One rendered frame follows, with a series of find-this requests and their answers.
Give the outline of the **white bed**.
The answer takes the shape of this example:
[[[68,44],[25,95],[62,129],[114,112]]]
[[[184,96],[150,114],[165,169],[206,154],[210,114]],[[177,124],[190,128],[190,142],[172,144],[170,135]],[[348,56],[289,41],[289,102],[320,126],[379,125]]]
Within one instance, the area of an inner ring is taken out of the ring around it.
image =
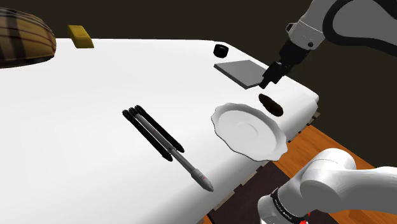
[[[0,69],[0,224],[196,224],[260,164],[233,152],[211,115],[228,102],[284,110],[294,137],[318,95],[283,77],[244,89],[214,68],[214,41],[59,38],[54,58]],[[212,183],[203,189],[122,115],[140,105]]]

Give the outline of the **black short cylinder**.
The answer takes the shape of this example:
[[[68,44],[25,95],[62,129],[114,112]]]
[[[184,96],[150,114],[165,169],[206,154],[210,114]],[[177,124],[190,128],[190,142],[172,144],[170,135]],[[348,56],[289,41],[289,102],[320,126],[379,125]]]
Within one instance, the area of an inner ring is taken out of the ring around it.
[[[229,47],[222,44],[215,44],[213,54],[218,58],[225,58],[228,55]]]

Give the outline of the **grey flat tablet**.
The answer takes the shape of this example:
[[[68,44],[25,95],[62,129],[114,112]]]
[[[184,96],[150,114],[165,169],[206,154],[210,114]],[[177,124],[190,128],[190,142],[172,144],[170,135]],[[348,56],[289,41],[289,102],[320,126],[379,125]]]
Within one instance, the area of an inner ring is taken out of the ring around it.
[[[258,86],[266,71],[251,60],[217,63],[214,68],[244,89]]]

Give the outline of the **dark brown oval object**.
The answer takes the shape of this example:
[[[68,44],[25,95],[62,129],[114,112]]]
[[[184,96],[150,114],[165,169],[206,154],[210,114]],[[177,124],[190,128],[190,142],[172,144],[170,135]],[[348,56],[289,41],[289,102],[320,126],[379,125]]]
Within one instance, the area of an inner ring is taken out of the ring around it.
[[[269,96],[259,94],[258,99],[270,114],[274,116],[282,116],[284,114],[283,108]]]

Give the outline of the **yellow block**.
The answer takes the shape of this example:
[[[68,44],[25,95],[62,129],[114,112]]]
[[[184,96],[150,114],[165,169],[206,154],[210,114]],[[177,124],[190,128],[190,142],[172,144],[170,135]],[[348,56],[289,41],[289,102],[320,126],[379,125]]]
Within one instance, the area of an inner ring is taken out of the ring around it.
[[[94,48],[91,37],[82,25],[68,25],[67,31],[76,48]]]

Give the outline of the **white scalloped plate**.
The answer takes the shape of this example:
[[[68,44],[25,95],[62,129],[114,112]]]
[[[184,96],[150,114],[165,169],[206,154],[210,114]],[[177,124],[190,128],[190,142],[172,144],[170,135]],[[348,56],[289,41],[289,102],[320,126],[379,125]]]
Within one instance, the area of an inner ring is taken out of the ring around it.
[[[262,111],[226,103],[211,115],[216,135],[234,152],[256,162],[278,161],[288,151],[285,133]]]

